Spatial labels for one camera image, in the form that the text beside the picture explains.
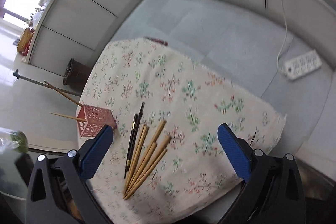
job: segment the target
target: floral tablecloth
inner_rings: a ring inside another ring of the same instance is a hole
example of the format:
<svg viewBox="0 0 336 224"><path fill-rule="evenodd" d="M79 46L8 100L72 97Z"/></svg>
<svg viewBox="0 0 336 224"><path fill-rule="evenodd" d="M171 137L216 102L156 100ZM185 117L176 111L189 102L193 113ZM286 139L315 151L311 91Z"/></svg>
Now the floral tablecloth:
<svg viewBox="0 0 336 224"><path fill-rule="evenodd" d="M239 138L266 153L278 143L285 119L267 103L199 63L145 38L110 42L84 88L82 103L110 108L114 141L90 180L95 198L115 224L170 223L225 195L240 179L217 140L227 123ZM150 130L167 120L168 152L127 201L124 170L135 113ZM81 146L87 137L78 138Z"/></svg>

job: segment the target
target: blue gripper pad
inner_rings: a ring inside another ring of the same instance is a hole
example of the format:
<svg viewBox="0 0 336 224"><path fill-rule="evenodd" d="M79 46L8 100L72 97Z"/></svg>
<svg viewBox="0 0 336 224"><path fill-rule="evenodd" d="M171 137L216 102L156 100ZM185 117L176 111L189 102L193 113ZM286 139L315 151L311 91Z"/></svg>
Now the blue gripper pad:
<svg viewBox="0 0 336 224"><path fill-rule="evenodd" d="M218 127L217 136L238 177L247 182L251 176L251 160L239 145L238 138L225 123Z"/></svg>
<svg viewBox="0 0 336 224"><path fill-rule="evenodd" d="M80 177L83 180L93 178L107 150L113 142L113 129L110 126L104 126L102 131L96 136L93 145L86 152L80 162Z"/></svg>

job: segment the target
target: tiled floor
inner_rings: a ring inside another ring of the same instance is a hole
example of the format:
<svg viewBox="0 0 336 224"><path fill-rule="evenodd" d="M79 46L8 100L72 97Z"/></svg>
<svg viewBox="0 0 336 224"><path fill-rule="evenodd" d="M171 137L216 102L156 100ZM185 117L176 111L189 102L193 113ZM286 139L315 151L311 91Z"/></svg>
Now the tiled floor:
<svg viewBox="0 0 336 224"><path fill-rule="evenodd" d="M17 79L13 72L39 82L44 80L63 89L63 77L21 62L22 56L12 43L14 38L0 32L0 127L21 130L60 141L76 141L76 123L49 112L73 115L77 106L57 92Z"/></svg>
<svg viewBox="0 0 336 224"><path fill-rule="evenodd" d="M144 0L120 27L113 40L155 37L202 62L269 102L287 122L275 156L295 153L314 130L324 108L333 72L320 70L289 82L276 68L285 35L283 27L243 8L215 0ZM281 61L311 48L289 33ZM198 213L217 222L239 189Z"/></svg>

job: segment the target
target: pink plastic container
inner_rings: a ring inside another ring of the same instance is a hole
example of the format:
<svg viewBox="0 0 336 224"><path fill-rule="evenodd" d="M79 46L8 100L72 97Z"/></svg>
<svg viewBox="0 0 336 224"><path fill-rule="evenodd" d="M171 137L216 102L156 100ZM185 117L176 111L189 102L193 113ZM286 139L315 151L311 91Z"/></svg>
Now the pink plastic container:
<svg viewBox="0 0 336 224"><path fill-rule="evenodd" d="M106 108L83 105L77 117L86 119L86 122L77 121L81 137L95 137L105 124L113 129L117 127L111 110Z"/></svg>

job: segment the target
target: wooden chopstick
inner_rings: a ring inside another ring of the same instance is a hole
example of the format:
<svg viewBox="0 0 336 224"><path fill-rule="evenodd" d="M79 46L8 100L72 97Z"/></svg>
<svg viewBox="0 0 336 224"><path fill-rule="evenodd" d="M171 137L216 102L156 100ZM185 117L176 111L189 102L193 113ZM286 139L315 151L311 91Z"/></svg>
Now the wooden chopstick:
<svg viewBox="0 0 336 224"><path fill-rule="evenodd" d="M69 119L73 119L73 120L77 120L77 121L81 121L81 122L86 122L86 119L83 118L78 118L78 117L74 117L74 116L69 116L69 115L64 115L64 114L59 114L59 113L53 113L50 112L50 114L54 114L57 116L61 116L61 117L65 117L65 118L69 118Z"/></svg>
<svg viewBox="0 0 336 224"><path fill-rule="evenodd" d="M58 88L54 87L52 84L48 83L47 81L44 81L48 86L50 86L53 90L56 90L59 94L63 95L65 98L69 99L70 101L74 102L76 105L79 105L80 107L83 107L83 105L80 102L77 102L76 100L72 99L69 95L66 93L60 91Z"/></svg>
<svg viewBox="0 0 336 224"><path fill-rule="evenodd" d="M163 158L165 153L167 152L167 149L163 150L159 157L155 160L155 162L150 166L150 168L147 170L147 172L144 174L144 176L141 177L141 180L133 186L133 188L129 191L129 193L124 197L125 200L128 200L130 196L132 196L137 189L142 185L142 183L146 180L146 178L150 175L150 173L154 170L156 165L160 162L160 160Z"/></svg>
<svg viewBox="0 0 336 224"><path fill-rule="evenodd" d="M155 134L154 134L154 136L152 137L152 139L151 139L149 145L147 146L147 149L146 149L145 153L144 153L143 156L142 156L142 159L141 159L141 161L140 161L140 165L141 165L142 162L144 161L144 159L145 159L146 155L148 154L149 149L151 148L152 144L153 144L154 142L157 141L158 137L160 136L160 134L161 134L161 132L162 132L162 130L163 130L165 124L166 124L166 122L167 122L166 120L162 120L162 121L160 122L160 124L159 124L159 126L158 126L158 128L157 128L157 130L156 130L156 132L155 132Z"/></svg>
<svg viewBox="0 0 336 224"><path fill-rule="evenodd" d="M137 142L136 147L135 147L135 153L133 153L133 156L132 156L131 166L130 166L129 171L127 173L127 178L126 178L124 193L126 193L128 185L129 185L129 183L131 181L131 178L133 176L133 173L135 171L135 167L138 164L141 148L142 148L142 145L143 145L143 143L145 141L145 138L147 136L148 130L149 130L149 127L144 124L142 126L141 134L140 134L140 137L138 138L138 142Z"/></svg>
<svg viewBox="0 0 336 224"><path fill-rule="evenodd" d="M167 145L169 144L171 140L171 136L166 135L164 141L161 143L161 145L159 146L159 148L157 149L156 154L154 155L154 157L149 161L149 163L147 164L147 166L145 166L145 168L143 169L143 171L141 172L141 174L139 175L138 179L128 187L127 193L130 192L130 188L133 187L134 185L136 185L141 179L142 177L147 173L147 171L151 168L151 166L154 164L154 162L157 160L157 158L160 157L161 153L163 150L165 150L167 148Z"/></svg>
<svg viewBox="0 0 336 224"><path fill-rule="evenodd" d="M134 186L134 184L135 184L135 182L137 181L137 179L139 178L139 176L142 174L142 171L146 168L146 165L147 165L147 163L149 162L151 156L153 155L154 150L155 150L156 147L157 147L157 143L154 142L154 143L151 145L151 147L150 147L150 149L149 149L149 152L148 152L148 154L146 155L144 161L141 163L138 172L137 172L136 175L132 178L132 181L131 181L131 183L129 184L129 186L128 186L128 188L127 188L127 191L126 191L126 193L125 193L124 196L126 196L126 195L129 193L129 191L130 191L131 188Z"/></svg>
<svg viewBox="0 0 336 224"><path fill-rule="evenodd" d="M142 159L140 161L139 166L137 167L136 171L134 172L135 175L132 177L130 185L134 185L134 183L136 182L136 180L138 179L138 177L141 175L141 173L142 173L142 171L144 169L144 166L148 163L148 162L146 162L145 164L143 164L144 161L145 161L145 159L146 159L146 157L147 157L147 154L149 153L149 151L150 151L150 149L152 147L152 144L157 141L158 137L160 136L160 134L161 134L161 132L162 132L162 130L163 130L165 124L166 124L166 122L167 122L166 120L162 120L160 122L159 126L157 127L157 130L156 130L154 136L152 137L149 145L147 146L147 149L146 149L145 153L142 156Z"/></svg>

